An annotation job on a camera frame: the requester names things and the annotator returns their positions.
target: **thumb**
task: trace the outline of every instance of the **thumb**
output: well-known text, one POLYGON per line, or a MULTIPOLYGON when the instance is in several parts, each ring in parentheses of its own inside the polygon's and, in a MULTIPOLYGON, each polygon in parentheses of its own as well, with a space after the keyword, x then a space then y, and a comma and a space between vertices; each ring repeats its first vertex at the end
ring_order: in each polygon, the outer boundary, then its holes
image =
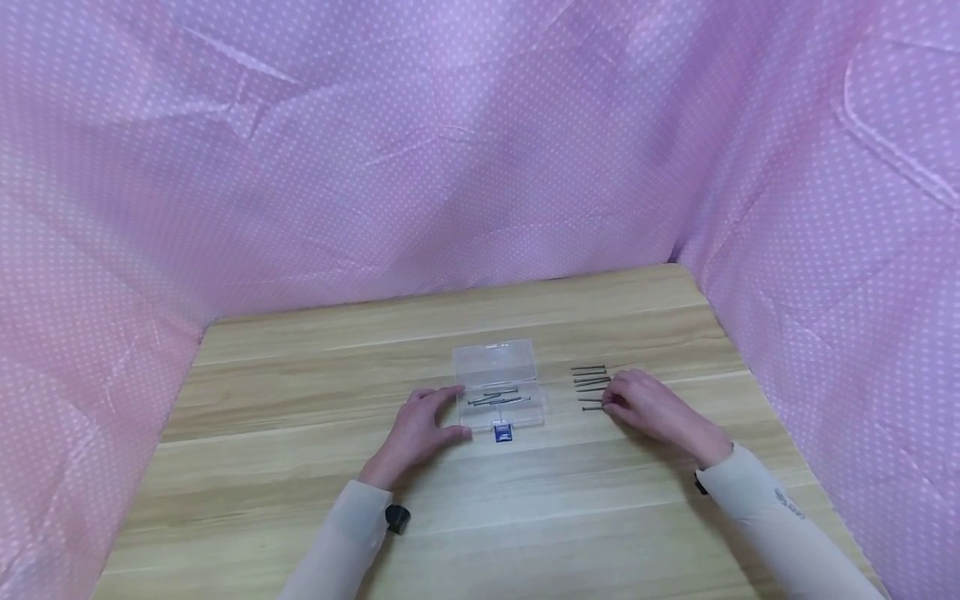
POLYGON ((472 437, 473 431, 469 427, 464 427, 463 425, 453 425, 450 427, 444 427, 440 430, 438 443, 440 447, 444 447, 456 444, 457 442, 469 440, 472 437))

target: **forearm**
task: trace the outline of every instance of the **forearm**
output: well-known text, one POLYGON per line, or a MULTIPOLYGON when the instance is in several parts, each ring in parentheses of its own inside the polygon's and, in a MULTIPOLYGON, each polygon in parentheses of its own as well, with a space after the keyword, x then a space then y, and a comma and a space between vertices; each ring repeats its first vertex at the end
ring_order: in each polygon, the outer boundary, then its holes
POLYGON ((386 536, 384 511, 392 498, 365 483, 347 483, 280 600, 352 600, 386 536))
POLYGON ((866 577, 786 495, 783 485, 740 445, 697 471, 791 598, 882 598, 866 577))

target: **right hand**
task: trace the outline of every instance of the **right hand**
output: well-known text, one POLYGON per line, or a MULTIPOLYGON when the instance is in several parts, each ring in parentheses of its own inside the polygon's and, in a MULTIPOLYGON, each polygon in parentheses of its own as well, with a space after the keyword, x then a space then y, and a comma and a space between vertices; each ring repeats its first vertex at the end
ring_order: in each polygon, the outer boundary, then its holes
POLYGON ((732 453, 730 438, 719 425, 639 369, 614 375, 601 406, 608 415, 640 433, 683 448, 700 468, 718 465, 732 453))

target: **left hand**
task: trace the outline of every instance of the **left hand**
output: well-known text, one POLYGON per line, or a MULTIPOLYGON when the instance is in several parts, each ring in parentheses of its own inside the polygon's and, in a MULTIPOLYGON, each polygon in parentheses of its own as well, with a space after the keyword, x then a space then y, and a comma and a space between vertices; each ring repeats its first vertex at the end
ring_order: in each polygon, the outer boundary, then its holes
POLYGON ((457 397, 463 386, 440 390, 414 390, 396 414, 387 441, 367 461, 357 481, 390 491, 403 473, 449 445, 469 440, 469 427, 439 427, 441 407, 457 397))

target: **hand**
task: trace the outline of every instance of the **hand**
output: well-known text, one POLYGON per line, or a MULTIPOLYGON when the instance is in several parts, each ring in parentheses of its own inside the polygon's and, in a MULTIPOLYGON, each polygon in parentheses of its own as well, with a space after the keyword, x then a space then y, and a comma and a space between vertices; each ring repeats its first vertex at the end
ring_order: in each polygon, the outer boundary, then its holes
POLYGON ((608 415, 637 431, 683 448, 700 468, 718 465, 732 453, 730 438, 719 425, 639 369, 614 375, 601 405, 608 415))
POLYGON ((396 414, 387 441, 367 461, 357 481, 389 491, 408 468, 451 444, 469 440, 472 437, 469 427, 437 426, 441 407, 463 390, 463 386, 414 390, 396 414))

